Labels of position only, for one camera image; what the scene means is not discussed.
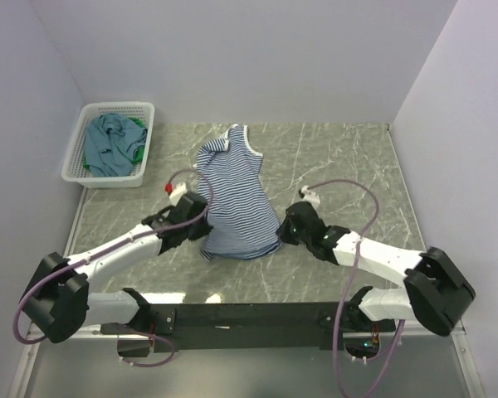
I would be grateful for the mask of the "blue white striped tank top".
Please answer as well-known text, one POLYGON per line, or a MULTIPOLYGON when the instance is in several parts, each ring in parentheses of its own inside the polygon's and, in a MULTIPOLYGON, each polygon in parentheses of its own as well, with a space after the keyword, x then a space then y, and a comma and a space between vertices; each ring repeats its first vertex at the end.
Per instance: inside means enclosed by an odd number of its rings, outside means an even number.
POLYGON ((251 147, 248 127, 234 124, 197 152, 198 194, 211 200, 201 256, 252 260, 277 251, 276 212, 263 190, 263 154, 251 147))

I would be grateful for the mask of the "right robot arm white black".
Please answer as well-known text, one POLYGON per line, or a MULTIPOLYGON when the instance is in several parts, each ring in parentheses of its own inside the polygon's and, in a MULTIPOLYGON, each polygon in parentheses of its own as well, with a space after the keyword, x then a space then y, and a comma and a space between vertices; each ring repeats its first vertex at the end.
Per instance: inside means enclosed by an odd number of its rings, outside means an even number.
POLYGON ((362 289, 349 301, 348 321, 359 331, 376 321, 393 319, 417 321, 445 337, 476 297, 445 251, 434 246, 426 251, 399 249, 348 228, 327 226, 307 201, 286 209, 277 234, 286 244, 303 245, 318 260, 357 268, 395 285, 362 289))

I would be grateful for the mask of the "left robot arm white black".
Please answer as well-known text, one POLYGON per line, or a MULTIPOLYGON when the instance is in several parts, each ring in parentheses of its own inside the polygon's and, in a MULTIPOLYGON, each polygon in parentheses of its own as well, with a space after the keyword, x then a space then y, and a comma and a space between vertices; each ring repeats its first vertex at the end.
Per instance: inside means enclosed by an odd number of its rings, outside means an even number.
POLYGON ((131 288, 112 294, 96 289, 120 271, 210 232, 205 198, 185 192, 171 195, 170 201, 129 232, 92 250, 68 257, 56 252, 45 256, 16 314, 26 314, 53 343, 96 324, 120 324, 137 334, 153 332, 158 322, 142 294, 131 288))

